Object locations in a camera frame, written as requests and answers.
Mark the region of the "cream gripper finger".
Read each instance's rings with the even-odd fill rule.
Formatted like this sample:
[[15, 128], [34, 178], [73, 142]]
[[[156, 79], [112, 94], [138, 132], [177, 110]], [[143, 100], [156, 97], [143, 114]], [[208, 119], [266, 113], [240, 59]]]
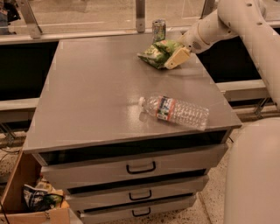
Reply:
[[186, 47], [179, 48], [164, 63], [164, 67], [167, 69], [173, 69], [186, 62], [190, 58], [190, 55], [191, 55], [191, 51]]

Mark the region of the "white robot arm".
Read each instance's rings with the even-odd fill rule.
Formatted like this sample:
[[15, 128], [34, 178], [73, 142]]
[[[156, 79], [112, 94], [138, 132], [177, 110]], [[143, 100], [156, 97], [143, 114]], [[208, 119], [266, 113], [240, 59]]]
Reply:
[[[239, 37], [258, 80], [226, 82], [236, 100], [270, 98], [280, 106], [280, 35], [265, 20], [262, 0], [220, 0], [217, 9], [191, 26], [179, 42], [192, 53]], [[227, 163], [223, 224], [280, 224], [280, 118], [247, 125]]]

